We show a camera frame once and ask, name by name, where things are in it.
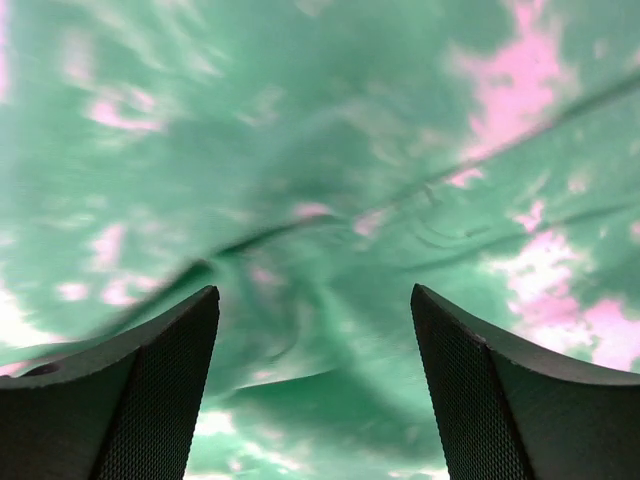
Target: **pink patch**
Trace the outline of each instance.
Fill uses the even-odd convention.
[[[27,362],[20,362],[20,363],[12,363],[10,365],[3,365],[0,367],[0,376],[2,375],[14,375],[15,373],[18,373],[20,370],[25,369],[29,366],[29,363]]]
[[[296,207],[296,216],[300,218],[314,218],[329,215],[331,209],[321,203],[305,203]]]
[[[580,304],[570,294],[573,270],[584,267],[584,260],[564,236],[543,232],[517,257],[489,266],[507,275],[508,288],[515,293],[508,306],[523,319],[515,333],[560,353],[590,341],[579,322]]]
[[[382,210],[369,213],[368,215],[358,218],[353,229],[358,235],[370,237],[376,230],[378,230],[383,219],[384,211]]]
[[[58,292],[67,302],[77,302],[87,298],[89,288],[82,283],[64,283],[58,286]]]
[[[605,299],[585,312],[593,334],[599,338],[593,363],[618,370],[631,370],[640,356],[640,322],[627,320],[622,302]]]
[[[527,233],[532,233],[540,222],[542,222],[542,211],[544,210],[544,203],[541,200],[537,200],[531,207],[531,211],[527,215],[517,215],[514,220],[525,228]]]
[[[484,177],[484,174],[480,170],[478,170],[477,168],[471,168],[469,170],[465,170],[464,172],[460,172],[454,175],[449,180],[447,180],[447,183],[449,185],[453,185],[454,187],[467,188],[472,178],[483,178],[483,177]]]
[[[9,78],[9,0],[0,0],[0,102],[6,102],[11,81]]]
[[[280,283],[278,277],[260,267],[254,267],[251,271],[251,276],[255,282],[263,285],[277,285]]]
[[[152,101],[150,97],[140,92],[138,97],[134,97],[137,105],[144,108],[151,108]],[[158,120],[130,119],[120,114],[119,95],[113,92],[106,92],[102,98],[97,99],[90,107],[88,117],[102,125],[117,128],[120,130],[141,131],[141,132],[159,132],[165,129],[165,124]]]
[[[92,261],[94,270],[111,270],[117,266],[125,233],[125,226],[116,223],[107,227],[91,244],[96,253]]]
[[[469,123],[475,134],[463,156],[483,159],[496,148],[539,126],[541,115],[554,104],[554,87],[575,89],[574,72],[560,60],[562,24],[543,22],[546,0],[510,0],[516,35],[491,57],[456,49],[454,65],[470,75],[481,113]]]

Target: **pink-green fabric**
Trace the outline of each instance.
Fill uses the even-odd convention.
[[[212,283],[188,480],[443,480],[414,283],[640,371],[638,14],[0,0],[0,374]]]

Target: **black curved bracket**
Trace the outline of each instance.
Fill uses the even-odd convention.
[[[451,480],[640,477],[640,375],[539,347],[420,285],[411,309]]]
[[[218,301],[207,287],[97,347],[0,378],[0,478],[181,480]]]

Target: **wrinkled cloth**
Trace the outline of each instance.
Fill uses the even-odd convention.
[[[415,283],[640,371],[639,14],[1,0],[0,372],[214,284],[185,478],[442,480]]]

